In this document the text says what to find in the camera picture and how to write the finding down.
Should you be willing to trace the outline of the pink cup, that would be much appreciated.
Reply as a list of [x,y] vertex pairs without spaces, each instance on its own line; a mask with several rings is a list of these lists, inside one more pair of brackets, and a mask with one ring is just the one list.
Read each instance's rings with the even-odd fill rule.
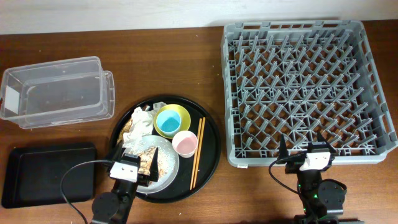
[[173,137],[172,146],[179,156],[192,157],[198,147],[197,135],[191,131],[180,131]]

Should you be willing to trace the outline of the yellow-green bowl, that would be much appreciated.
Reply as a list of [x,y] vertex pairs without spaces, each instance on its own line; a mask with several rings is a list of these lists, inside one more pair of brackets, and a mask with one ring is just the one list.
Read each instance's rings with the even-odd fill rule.
[[191,117],[190,117],[190,114],[189,114],[189,112],[187,111],[187,109],[184,108],[184,107],[181,106],[181,105],[170,104],[170,105],[166,105],[166,106],[161,107],[161,109],[158,110],[157,114],[155,115],[155,118],[154,118],[154,127],[155,127],[155,130],[157,131],[158,134],[160,134],[162,137],[165,137],[165,138],[168,138],[168,139],[172,139],[172,138],[173,138],[173,136],[172,136],[172,137],[165,136],[165,135],[159,130],[159,128],[158,128],[157,125],[156,125],[156,118],[158,117],[159,113],[162,112],[162,111],[164,111],[164,110],[174,110],[174,111],[176,111],[176,112],[180,115],[180,117],[181,117],[181,127],[180,127],[180,131],[187,131],[187,130],[189,129],[190,123],[191,123]]

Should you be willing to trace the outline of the wooden chopstick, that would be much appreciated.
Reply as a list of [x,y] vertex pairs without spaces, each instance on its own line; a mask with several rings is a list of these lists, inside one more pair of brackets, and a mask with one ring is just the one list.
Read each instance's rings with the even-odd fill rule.
[[194,159],[193,159],[193,167],[192,167],[192,176],[191,176],[191,181],[190,181],[190,190],[194,188],[194,179],[195,179],[195,169],[196,169],[196,164],[197,164],[197,156],[198,156],[198,148],[199,148],[199,142],[201,139],[201,126],[202,126],[202,119],[199,119],[199,124],[198,124],[198,132],[197,132],[197,139],[198,139],[198,146],[196,148],[196,151],[194,153]]
[[203,117],[203,119],[202,119],[202,126],[201,126],[201,139],[200,139],[200,142],[199,142],[198,156],[197,156],[197,164],[196,164],[196,169],[195,169],[195,174],[196,174],[196,175],[195,175],[194,184],[193,184],[194,188],[196,187],[196,184],[197,184],[198,168],[199,168],[199,163],[200,163],[201,147],[202,147],[202,144],[203,144],[203,137],[204,137],[204,130],[205,130],[205,122],[206,122],[206,118]]

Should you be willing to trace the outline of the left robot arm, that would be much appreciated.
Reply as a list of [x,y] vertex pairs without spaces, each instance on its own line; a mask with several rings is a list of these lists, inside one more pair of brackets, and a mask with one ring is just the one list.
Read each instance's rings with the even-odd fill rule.
[[159,179],[158,152],[155,148],[149,174],[140,174],[141,158],[124,152],[119,143],[106,156],[108,175],[114,179],[111,191],[95,197],[92,204],[92,223],[126,223],[138,186],[148,187]]

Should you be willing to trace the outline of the light blue cup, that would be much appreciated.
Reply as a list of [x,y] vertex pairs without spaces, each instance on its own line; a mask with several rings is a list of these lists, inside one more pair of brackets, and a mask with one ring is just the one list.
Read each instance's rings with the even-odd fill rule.
[[164,110],[156,118],[156,125],[165,136],[172,137],[180,131],[181,117],[174,110]]

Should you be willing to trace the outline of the gold coffee stick wrapper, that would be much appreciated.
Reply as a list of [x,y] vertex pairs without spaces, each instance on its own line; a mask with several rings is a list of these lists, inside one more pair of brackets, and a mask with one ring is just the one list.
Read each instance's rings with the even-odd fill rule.
[[119,133],[119,136],[118,136],[118,141],[122,141],[123,140],[123,134],[124,133],[128,133],[130,131],[131,126],[132,126],[132,118],[130,118],[129,121],[122,128],[122,130],[121,130],[121,132]]

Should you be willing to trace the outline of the food scraps with rice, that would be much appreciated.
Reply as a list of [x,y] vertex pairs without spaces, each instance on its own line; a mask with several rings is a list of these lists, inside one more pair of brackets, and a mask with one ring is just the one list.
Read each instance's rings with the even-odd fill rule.
[[158,147],[150,147],[148,150],[142,152],[139,155],[141,162],[140,162],[140,167],[138,169],[138,182],[141,185],[148,186],[151,182],[149,180],[149,175],[150,175],[149,169],[156,148]]

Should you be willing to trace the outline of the white napkin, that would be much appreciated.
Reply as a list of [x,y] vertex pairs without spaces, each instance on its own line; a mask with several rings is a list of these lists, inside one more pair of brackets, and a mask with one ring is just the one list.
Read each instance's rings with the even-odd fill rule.
[[155,110],[144,111],[137,107],[133,114],[132,125],[127,133],[123,134],[123,147],[134,148],[143,136],[151,135],[154,129]]

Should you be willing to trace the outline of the grey plate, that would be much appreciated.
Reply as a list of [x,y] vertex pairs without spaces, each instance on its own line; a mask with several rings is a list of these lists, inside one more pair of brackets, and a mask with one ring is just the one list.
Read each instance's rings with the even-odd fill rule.
[[172,143],[161,136],[144,136],[134,148],[123,148],[125,153],[139,156],[150,147],[159,148],[159,179],[157,182],[150,182],[148,187],[138,186],[137,191],[142,194],[153,194],[168,187],[177,176],[179,168],[179,156],[174,151]]

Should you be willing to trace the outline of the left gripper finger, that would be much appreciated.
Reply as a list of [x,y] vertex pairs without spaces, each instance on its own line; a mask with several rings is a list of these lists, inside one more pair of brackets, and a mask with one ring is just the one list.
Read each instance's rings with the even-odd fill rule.
[[117,145],[110,152],[110,160],[117,161],[123,153],[123,141],[119,141]]
[[151,182],[157,182],[159,179],[158,153],[159,153],[159,149],[156,148],[153,158],[152,158],[150,169],[149,169],[149,171],[150,171],[149,180]]

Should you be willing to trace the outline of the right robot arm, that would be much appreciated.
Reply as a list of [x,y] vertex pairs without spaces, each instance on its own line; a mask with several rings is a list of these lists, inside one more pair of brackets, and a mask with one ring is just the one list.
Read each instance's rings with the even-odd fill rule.
[[281,138],[277,164],[285,165],[286,174],[297,176],[294,191],[303,204],[303,215],[296,215],[294,223],[338,223],[343,214],[347,187],[333,179],[323,179],[337,155],[337,151],[317,133],[317,140],[308,143],[306,151],[290,155],[285,139]]

